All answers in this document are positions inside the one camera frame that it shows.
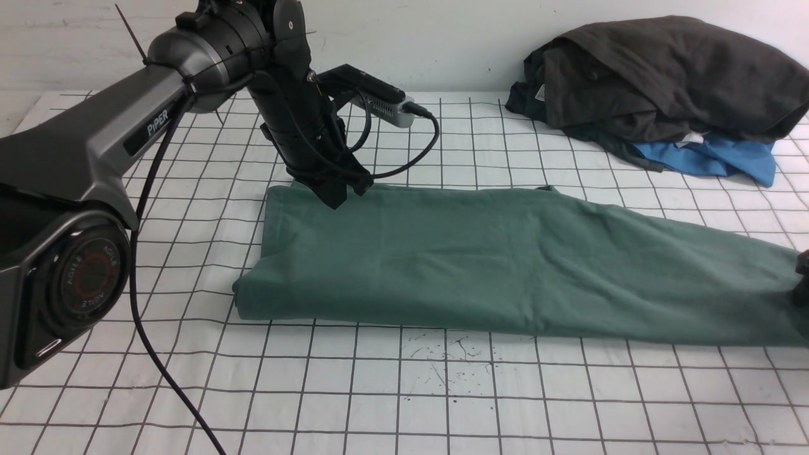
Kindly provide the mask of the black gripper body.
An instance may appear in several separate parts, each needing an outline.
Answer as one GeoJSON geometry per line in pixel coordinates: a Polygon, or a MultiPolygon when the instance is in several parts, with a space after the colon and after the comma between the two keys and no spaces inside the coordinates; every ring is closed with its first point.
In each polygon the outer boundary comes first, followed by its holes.
{"type": "Polygon", "coordinates": [[[341,179],[353,187],[353,179],[370,173],[346,152],[341,152],[331,130],[317,112],[289,112],[272,107],[260,112],[261,130],[274,144],[287,169],[301,178],[320,182],[341,179]]]}

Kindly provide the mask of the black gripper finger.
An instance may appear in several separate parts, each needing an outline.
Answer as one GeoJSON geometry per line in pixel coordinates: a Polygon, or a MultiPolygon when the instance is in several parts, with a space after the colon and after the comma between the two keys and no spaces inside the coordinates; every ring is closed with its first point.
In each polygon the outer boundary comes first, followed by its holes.
{"type": "Polygon", "coordinates": [[[347,200],[347,185],[341,179],[320,181],[316,186],[316,196],[332,210],[338,209],[347,200]]]}
{"type": "Polygon", "coordinates": [[[361,197],[373,187],[375,181],[369,176],[362,176],[361,178],[353,179],[353,193],[361,197]]]}

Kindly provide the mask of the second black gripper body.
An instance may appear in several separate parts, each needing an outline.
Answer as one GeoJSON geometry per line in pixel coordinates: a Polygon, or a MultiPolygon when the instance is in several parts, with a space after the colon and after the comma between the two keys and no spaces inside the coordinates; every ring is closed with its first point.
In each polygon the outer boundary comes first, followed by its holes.
{"type": "Polygon", "coordinates": [[[798,255],[795,265],[795,273],[801,276],[800,282],[793,288],[791,292],[791,303],[795,307],[808,306],[808,287],[809,287],[809,265],[808,265],[809,251],[805,250],[798,255]]]}

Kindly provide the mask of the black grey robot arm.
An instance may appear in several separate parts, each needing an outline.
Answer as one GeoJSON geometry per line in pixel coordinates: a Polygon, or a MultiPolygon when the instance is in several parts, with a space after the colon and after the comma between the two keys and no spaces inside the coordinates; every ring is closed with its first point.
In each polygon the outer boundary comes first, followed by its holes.
{"type": "Polygon", "coordinates": [[[202,1],[144,66],[2,138],[2,388],[135,288],[145,201],[123,176],[161,158],[185,114],[246,87],[294,178],[267,191],[243,320],[706,346],[807,346],[807,255],[755,238],[538,189],[374,186],[348,150],[340,92],[391,86],[311,70],[298,1],[202,1]]]}

